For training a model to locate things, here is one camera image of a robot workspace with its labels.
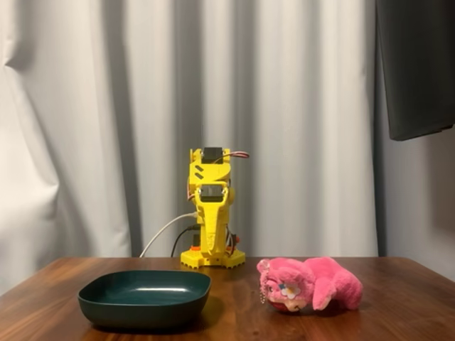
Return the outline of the yellow gripper black servo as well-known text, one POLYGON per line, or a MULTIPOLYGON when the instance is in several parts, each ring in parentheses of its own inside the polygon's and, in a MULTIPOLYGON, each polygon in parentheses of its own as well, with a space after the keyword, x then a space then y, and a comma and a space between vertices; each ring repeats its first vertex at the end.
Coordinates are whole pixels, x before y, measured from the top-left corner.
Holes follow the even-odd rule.
POLYGON ((206 183, 196 186, 193 203, 201 225, 200 247, 204 256, 220 256, 225 252, 225 228, 234 197, 234 190, 226 184, 206 183))

